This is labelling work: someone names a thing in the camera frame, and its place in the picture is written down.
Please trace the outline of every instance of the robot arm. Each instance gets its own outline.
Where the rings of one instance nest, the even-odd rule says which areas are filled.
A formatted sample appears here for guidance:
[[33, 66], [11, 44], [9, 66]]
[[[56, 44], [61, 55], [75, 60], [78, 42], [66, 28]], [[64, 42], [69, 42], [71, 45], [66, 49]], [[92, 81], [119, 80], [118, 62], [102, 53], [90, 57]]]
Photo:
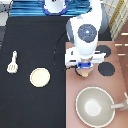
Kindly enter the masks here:
[[66, 66], [78, 65], [79, 67], [79, 63], [81, 63], [83, 67], [89, 68], [83, 60], [92, 58], [91, 65], [104, 61], [105, 53], [95, 54], [98, 31], [102, 21], [101, 1], [90, 0], [90, 6], [92, 7], [91, 12], [70, 18], [66, 24], [69, 41], [75, 45], [75, 48], [66, 50]]

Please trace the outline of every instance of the black cloth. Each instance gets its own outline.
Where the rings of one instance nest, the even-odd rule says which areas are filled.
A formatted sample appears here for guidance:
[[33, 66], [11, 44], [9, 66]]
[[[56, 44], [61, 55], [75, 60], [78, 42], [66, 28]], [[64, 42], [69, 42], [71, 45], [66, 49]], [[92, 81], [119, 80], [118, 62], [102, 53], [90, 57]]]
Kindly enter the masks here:
[[106, 45], [97, 46], [96, 51], [100, 51], [100, 53], [106, 53], [105, 58], [111, 55], [111, 49]]
[[115, 73], [115, 67], [110, 62], [100, 63], [98, 71], [103, 76], [112, 76]]
[[[10, 17], [0, 51], [0, 128], [66, 128], [66, 30], [70, 17]], [[12, 52], [17, 51], [16, 74], [9, 74]], [[36, 68], [51, 74], [48, 85], [36, 88], [30, 74]]]

